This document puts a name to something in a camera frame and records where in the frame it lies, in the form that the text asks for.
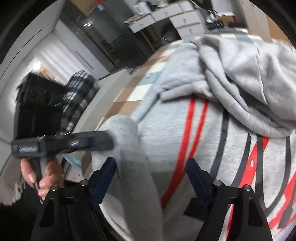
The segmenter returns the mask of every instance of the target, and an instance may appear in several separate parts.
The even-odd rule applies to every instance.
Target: drawer
[[[179,2],[179,5],[181,6],[181,8],[184,12],[189,12],[194,9],[192,3],[189,1]]]
[[[202,23],[198,23],[195,25],[187,26],[187,27],[177,28],[177,31],[178,31],[180,37],[183,39],[183,38],[189,37],[189,36],[196,36],[196,35],[204,34],[205,28]]]
[[[201,22],[197,11],[185,12],[176,15],[174,17],[171,17],[170,21],[172,22],[175,28]]]
[[[171,4],[168,7],[164,7],[162,9],[156,10],[152,13],[154,19],[158,22],[162,19],[168,18],[170,16],[174,16],[176,14],[182,13],[182,9],[179,4]]]
[[[151,15],[147,15],[144,18],[141,18],[139,21],[131,24],[129,27],[130,29],[133,31],[133,33],[136,33],[138,31],[140,31],[141,29],[148,27],[151,24],[154,24],[155,21],[152,18]]]

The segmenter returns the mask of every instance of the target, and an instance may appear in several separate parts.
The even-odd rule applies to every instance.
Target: bright light
[[[42,66],[42,64],[40,62],[36,62],[36,63],[34,63],[32,70],[38,71],[38,70],[40,70],[41,66]]]

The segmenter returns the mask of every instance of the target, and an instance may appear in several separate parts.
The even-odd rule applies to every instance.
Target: plaid fabric
[[[97,81],[84,70],[75,73],[66,84],[61,134],[72,132],[82,113],[98,91]]]
[[[221,34],[221,36],[225,39],[247,42],[255,45],[264,42],[257,35]],[[116,114],[130,115],[143,100],[149,89],[157,82],[171,55],[182,43],[191,40],[192,37],[172,42],[161,47],[154,55],[152,55],[143,67],[134,74],[131,82],[122,89],[99,125],[102,125],[108,118]]]

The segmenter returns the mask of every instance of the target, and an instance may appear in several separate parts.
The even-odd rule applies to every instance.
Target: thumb
[[[32,166],[31,166],[28,158],[24,158],[24,159],[21,160],[20,169],[22,171],[22,175],[23,175],[25,181],[31,187],[33,187],[33,183],[35,183],[37,181],[37,176],[36,176],[36,173],[34,172]]]

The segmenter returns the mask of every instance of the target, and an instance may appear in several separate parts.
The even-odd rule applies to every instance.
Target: black sleeve
[[[76,183],[65,181],[65,186]],[[25,185],[21,198],[11,206],[0,204],[0,240],[30,241],[31,233],[41,203],[36,192]]]

